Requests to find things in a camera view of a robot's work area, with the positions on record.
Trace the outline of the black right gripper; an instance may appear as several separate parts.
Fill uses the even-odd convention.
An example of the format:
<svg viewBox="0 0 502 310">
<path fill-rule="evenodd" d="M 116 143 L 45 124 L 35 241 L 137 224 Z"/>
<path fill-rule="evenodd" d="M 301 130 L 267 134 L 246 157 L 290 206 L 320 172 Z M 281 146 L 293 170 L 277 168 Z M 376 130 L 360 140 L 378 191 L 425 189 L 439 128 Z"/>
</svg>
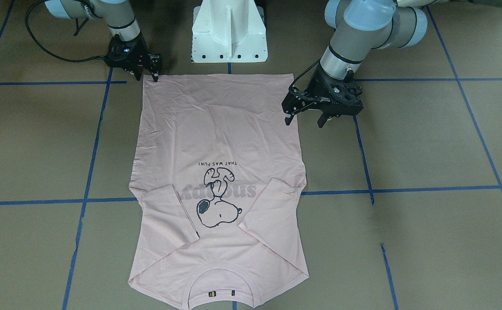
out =
<svg viewBox="0 0 502 310">
<path fill-rule="evenodd" d="M 158 82 L 162 69 L 162 55 L 148 53 L 146 41 L 141 33 L 129 41 L 123 41 L 119 34 L 113 35 L 104 61 L 109 67 L 130 70 L 137 81 L 142 79 L 142 66 L 147 65 L 147 71 L 154 82 Z"/>
</svg>

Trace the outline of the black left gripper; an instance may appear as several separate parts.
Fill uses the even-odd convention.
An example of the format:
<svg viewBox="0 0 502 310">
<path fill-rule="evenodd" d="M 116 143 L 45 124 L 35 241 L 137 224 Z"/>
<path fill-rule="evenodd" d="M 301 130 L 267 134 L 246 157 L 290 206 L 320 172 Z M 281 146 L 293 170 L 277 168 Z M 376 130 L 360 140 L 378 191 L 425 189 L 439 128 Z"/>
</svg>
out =
<svg viewBox="0 0 502 310">
<path fill-rule="evenodd" d="M 314 65 L 312 79 L 304 92 L 290 88 L 282 101 L 285 124 L 290 125 L 296 114 L 307 110 L 320 110 L 317 124 L 320 129 L 328 120 L 342 115 L 356 116 L 363 110 L 360 96 L 362 88 L 355 82 L 355 71 L 346 68 L 343 78 L 327 74 L 321 65 Z"/>
</svg>

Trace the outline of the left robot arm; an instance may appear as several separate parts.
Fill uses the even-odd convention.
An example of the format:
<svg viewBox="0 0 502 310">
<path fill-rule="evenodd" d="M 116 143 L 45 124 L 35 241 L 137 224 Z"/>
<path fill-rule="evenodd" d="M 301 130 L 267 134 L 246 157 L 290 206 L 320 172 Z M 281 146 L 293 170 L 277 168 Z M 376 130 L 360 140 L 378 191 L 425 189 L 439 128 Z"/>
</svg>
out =
<svg viewBox="0 0 502 310">
<path fill-rule="evenodd" d="M 328 1 L 325 20 L 335 32 L 322 57 L 311 65 L 314 73 L 306 89 L 290 85 L 281 104 L 285 124 L 307 110 L 321 111 L 318 127 L 332 118 L 359 114 L 362 88 L 355 73 L 369 51 L 420 42 L 428 28 L 422 8 L 432 4 L 433 0 Z"/>
</svg>

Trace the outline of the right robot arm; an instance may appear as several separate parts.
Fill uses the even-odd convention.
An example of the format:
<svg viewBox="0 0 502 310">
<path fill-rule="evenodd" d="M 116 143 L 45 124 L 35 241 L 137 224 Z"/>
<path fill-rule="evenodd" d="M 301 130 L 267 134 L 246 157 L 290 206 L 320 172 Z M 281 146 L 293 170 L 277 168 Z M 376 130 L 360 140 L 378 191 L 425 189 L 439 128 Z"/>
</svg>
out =
<svg viewBox="0 0 502 310">
<path fill-rule="evenodd" d="M 44 0 L 50 14 L 62 19 L 103 20 L 111 34 L 104 56 L 85 59 L 101 59 L 111 68 L 130 72 L 139 81 L 142 69 L 146 69 L 154 82 L 159 79 L 162 58 L 149 53 L 146 39 L 141 32 L 132 6 L 128 0 Z"/>
</svg>

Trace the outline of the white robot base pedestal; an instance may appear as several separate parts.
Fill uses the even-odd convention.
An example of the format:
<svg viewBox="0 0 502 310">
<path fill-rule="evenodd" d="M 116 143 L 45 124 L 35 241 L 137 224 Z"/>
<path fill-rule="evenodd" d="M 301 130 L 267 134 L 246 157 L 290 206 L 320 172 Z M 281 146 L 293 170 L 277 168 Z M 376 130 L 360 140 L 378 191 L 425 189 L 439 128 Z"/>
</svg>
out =
<svg viewBox="0 0 502 310">
<path fill-rule="evenodd" d="M 268 59 L 263 5 L 256 0 L 204 0 L 193 9 L 190 59 L 251 63 Z"/>
</svg>

